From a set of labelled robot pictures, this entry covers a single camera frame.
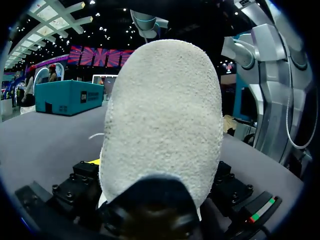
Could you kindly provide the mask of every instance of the gray table surface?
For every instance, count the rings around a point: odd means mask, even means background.
[[[62,183],[72,167],[80,161],[99,158],[107,106],[67,117],[30,112],[0,123],[0,176],[7,192],[37,181],[51,192],[53,184]],[[265,223],[273,232],[294,206],[303,182],[277,162],[238,139],[225,135],[221,161],[229,164],[231,172],[254,192],[249,202],[263,191],[283,199],[282,204]],[[226,230],[231,223],[212,204],[220,226]]]

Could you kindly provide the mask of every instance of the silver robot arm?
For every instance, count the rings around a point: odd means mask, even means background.
[[[226,38],[222,55],[238,64],[237,72],[256,100],[258,127],[253,146],[285,165],[293,146],[305,148],[311,141],[297,146],[293,140],[299,129],[306,95],[313,86],[313,75],[303,41],[286,17],[267,3],[275,24],[254,0],[243,5],[240,0],[234,0],[235,6],[257,26],[250,34],[241,35],[239,40]],[[255,58],[256,64],[252,67],[246,68],[250,54],[244,49]]]

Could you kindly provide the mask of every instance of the teal display box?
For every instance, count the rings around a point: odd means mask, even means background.
[[[37,84],[34,89],[35,110],[40,113],[73,116],[101,107],[104,86],[65,80]]]

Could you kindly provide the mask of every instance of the green and red indicator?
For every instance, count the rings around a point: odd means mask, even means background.
[[[275,203],[275,201],[276,201],[275,197],[270,198],[270,200],[262,208],[260,208],[259,211],[257,211],[255,214],[253,214],[249,218],[249,222],[254,223],[255,221],[257,221],[263,214],[266,213],[266,211],[269,210],[269,208],[271,208],[271,206]]]

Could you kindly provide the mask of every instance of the white fuzzy cover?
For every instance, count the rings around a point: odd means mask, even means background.
[[[115,81],[104,133],[99,177],[109,202],[141,177],[166,173],[180,177],[198,209],[223,139],[220,85],[206,53],[179,40],[138,48]]]

